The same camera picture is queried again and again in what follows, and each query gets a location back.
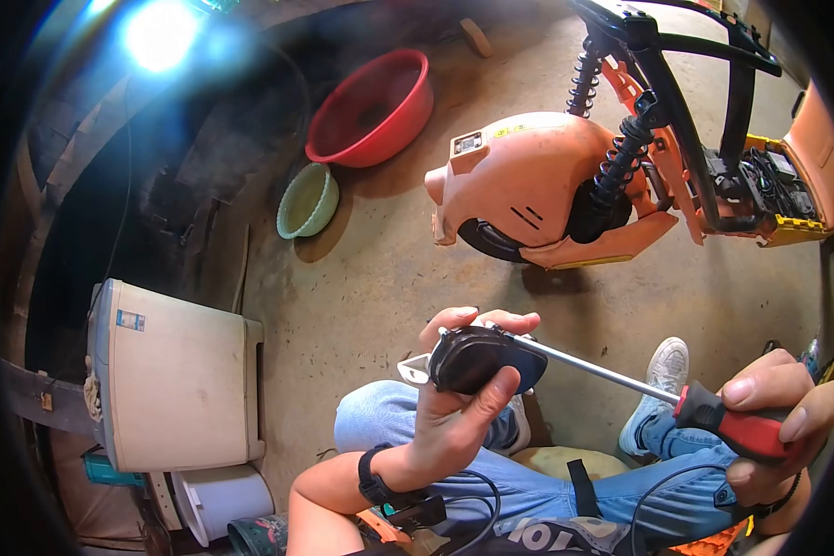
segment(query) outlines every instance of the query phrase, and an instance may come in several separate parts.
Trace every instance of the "white plastic cabinet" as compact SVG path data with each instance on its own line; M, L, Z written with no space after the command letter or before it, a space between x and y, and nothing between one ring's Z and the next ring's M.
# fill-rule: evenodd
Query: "white plastic cabinet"
M206 469L262 456L259 322L110 278L88 340L102 409L97 438L117 471Z

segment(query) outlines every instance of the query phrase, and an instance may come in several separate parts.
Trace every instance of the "screwdriver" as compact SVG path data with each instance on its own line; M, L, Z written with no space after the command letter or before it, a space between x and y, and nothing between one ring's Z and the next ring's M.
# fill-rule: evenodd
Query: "screwdriver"
M732 411L726 409L720 396L708 391L698 381L683 386L682 392L677 396L523 336L510 332L503 332L503 336L526 350L544 354L613 383L666 401L675 406L673 416L677 420L678 429L692 428L712 432L741 457L761 463L777 464L791 458L803 448L802 442L784 443L778 439L779 428L792 407Z

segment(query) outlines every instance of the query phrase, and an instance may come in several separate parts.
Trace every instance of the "electrical connector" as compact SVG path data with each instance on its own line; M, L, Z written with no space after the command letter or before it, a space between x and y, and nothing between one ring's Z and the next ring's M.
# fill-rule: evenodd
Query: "electrical connector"
M771 150L767 150L765 152L767 158L769 158L769 162L771 162L778 170L778 178L780 180L793 182L797 179L797 171L794 170L794 166L788 162L787 158L780 155L778 152L773 152Z

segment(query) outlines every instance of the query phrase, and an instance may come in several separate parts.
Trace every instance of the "sneaker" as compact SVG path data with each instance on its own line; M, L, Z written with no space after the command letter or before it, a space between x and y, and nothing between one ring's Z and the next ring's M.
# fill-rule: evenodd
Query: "sneaker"
M666 392L679 395L686 379L689 378L689 347L679 338L668 338L661 342L648 370L645 371L645 383ZM639 430L646 421L664 411L673 411L666 401L643 395L636 411L621 429L618 446L626 454L644 456L649 450L640 448Z
M496 450L496 452L509 457L512 454L521 452L526 446L528 446L528 442L531 441L531 426L528 425L528 417L525 416L525 406L522 401L522 394L516 394L513 396L510 403L507 405L513 408L513 415L516 417L516 427L518 432L516 433L516 440L513 441L512 445L505 449Z

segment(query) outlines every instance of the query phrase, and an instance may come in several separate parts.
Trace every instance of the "black wrist strap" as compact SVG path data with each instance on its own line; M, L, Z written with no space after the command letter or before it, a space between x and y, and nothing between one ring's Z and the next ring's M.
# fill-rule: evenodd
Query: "black wrist strap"
M775 512L778 512L781 508L784 507L788 503L790 497L794 494L794 491L797 490L797 485L801 483L801 477L803 476L803 472L797 473L794 477L794 484L790 486L790 490L788 494L784 495L781 500L776 500L772 504L769 505L757 505L757 509L754 510L754 517L756 519L765 519L772 515Z
M392 448L392 445L389 442L383 442L362 454L358 460L358 491L372 505L382 508L383 505L389 504L394 510L401 510L421 502L426 498L426 493L422 490L412 490L411 492L389 490L389 487L386 486L379 475L371 474L371 460L373 457L377 452L390 448Z

